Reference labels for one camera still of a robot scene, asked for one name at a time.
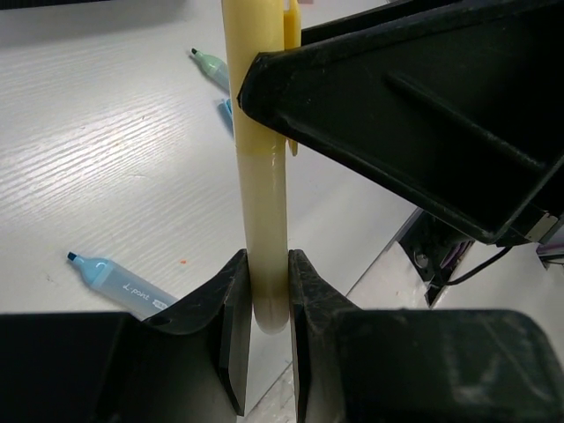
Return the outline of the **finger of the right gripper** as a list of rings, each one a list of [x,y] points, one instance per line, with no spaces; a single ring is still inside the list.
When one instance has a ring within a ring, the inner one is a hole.
[[[563,224],[563,4],[396,1],[262,53],[251,119],[486,244]]]

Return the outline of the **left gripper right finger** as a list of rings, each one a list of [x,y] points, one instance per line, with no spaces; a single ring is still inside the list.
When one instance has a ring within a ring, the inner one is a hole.
[[[560,422],[563,371],[503,309],[362,309],[289,254],[299,422]]]

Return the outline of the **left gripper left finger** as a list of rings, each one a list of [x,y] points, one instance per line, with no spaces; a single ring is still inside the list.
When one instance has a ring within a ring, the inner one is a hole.
[[[245,410],[252,307],[238,251],[139,320],[124,312],[1,318],[4,422],[234,422]]]

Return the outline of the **light blue highlighter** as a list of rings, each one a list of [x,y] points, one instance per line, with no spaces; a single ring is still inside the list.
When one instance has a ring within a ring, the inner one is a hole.
[[[67,254],[86,286],[122,306],[139,320],[148,319],[170,308],[178,299],[152,283],[105,258]]]

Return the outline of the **yellow highlighter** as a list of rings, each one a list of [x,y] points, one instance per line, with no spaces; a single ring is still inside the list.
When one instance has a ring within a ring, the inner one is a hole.
[[[281,1],[222,4],[252,302],[267,334],[289,318],[286,141],[246,116],[237,96],[256,56],[283,49],[284,8]]]

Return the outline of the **blue highlighter cap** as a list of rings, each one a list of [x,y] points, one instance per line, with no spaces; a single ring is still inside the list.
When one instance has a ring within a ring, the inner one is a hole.
[[[221,100],[218,104],[218,111],[229,134],[233,136],[234,127],[233,127],[233,112],[231,108],[231,100],[230,99]]]

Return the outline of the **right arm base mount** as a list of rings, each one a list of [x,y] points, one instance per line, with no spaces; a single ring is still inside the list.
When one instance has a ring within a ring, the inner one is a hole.
[[[501,248],[456,232],[421,210],[393,241],[407,262],[415,301],[426,308],[533,309],[563,300],[563,248],[544,255],[520,246],[493,262]]]

